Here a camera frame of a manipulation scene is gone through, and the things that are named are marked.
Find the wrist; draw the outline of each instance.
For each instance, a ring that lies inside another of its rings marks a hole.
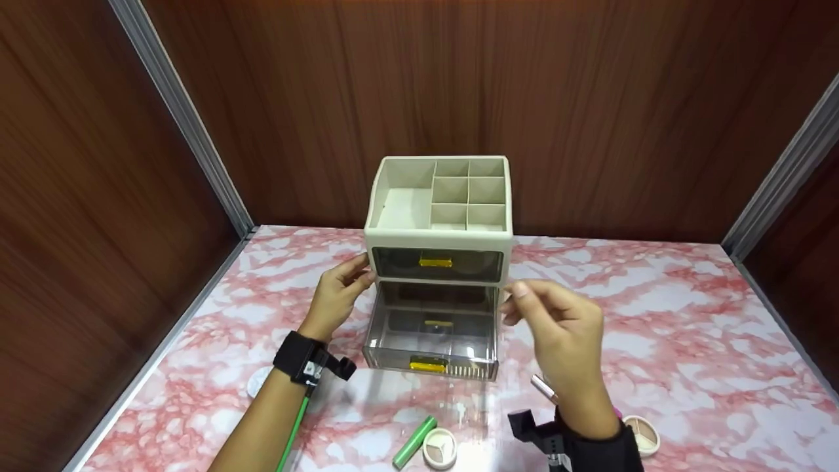
[[[309,320],[303,320],[300,327],[297,328],[297,333],[300,333],[300,335],[306,336],[309,339],[321,341],[322,343],[328,344],[332,340],[332,333],[329,332],[328,329],[318,327],[315,323],[312,323]]]
[[[620,431],[620,420],[615,414],[612,400],[602,385],[595,390],[569,395],[559,399],[562,421],[586,439],[613,438]]]

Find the green cable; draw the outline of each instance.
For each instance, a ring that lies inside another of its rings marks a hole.
[[[285,444],[285,451],[283,451],[283,458],[279,460],[279,465],[277,466],[277,472],[282,472],[283,467],[285,467],[285,460],[289,458],[289,453],[291,452],[291,444],[294,442],[294,436],[297,436],[297,429],[300,427],[300,423],[303,422],[303,414],[306,413],[306,407],[309,405],[309,397],[303,397],[303,403],[300,405],[300,411],[297,412],[297,419],[294,421],[294,427],[291,428],[291,435],[289,436],[289,441]]]

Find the hand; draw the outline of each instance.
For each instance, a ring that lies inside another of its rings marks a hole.
[[[522,318],[533,333],[536,361],[559,399],[560,415],[576,433],[608,439],[620,430],[603,383],[600,307],[553,281],[517,281],[499,308],[504,324]]]
[[[375,274],[364,270],[368,264],[367,253],[364,253],[324,272],[309,312],[297,332],[329,343],[335,330],[350,317],[358,296],[376,280]]]

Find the round makeup compact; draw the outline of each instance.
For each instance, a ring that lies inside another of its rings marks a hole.
[[[457,459],[455,436],[448,429],[432,429],[423,439],[422,456],[432,469],[449,469]]]
[[[257,370],[256,372],[251,375],[251,378],[248,379],[248,395],[251,398],[256,398],[259,391],[262,389],[262,384],[265,383],[265,380],[268,378],[268,374],[271,373],[271,369],[274,367],[269,365],[267,367],[263,367],[262,369]]]
[[[661,447],[661,436],[659,436],[659,432],[653,427],[653,423],[635,415],[623,417],[623,422],[635,434],[635,443],[638,444],[638,451],[641,453],[641,457],[649,457],[659,450]]]

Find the compartment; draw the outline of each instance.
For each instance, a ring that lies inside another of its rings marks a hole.
[[[505,231],[507,208],[505,205],[469,205],[466,219],[468,231]]]
[[[382,281],[378,285],[388,308],[468,314],[491,314],[492,293],[486,286],[456,286]]]
[[[504,159],[475,159],[469,161],[470,177],[504,177]]]
[[[380,282],[363,353],[376,369],[495,380],[498,289]],[[394,298],[414,304],[394,307]],[[446,311],[447,303],[468,300],[474,312]],[[437,303],[440,310],[431,310]]]
[[[427,229],[434,169],[434,160],[385,160],[373,194],[371,226]]]
[[[469,179],[469,203],[505,203],[506,180],[503,177],[477,177]]]
[[[469,197],[469,182],[466,177],[435,177],[434,203],[466,203]]]
[[[504,259],[498,251],[454,249],[373,247],[372,254],[380,277],[436,281],[497,283]]]
[[[466,205],[460,203],[431,205],[431,229],[466,229]]]
[[[466,177],[469,175],[469,161],[465,159],[440,159],[437,160],[438,177]]]

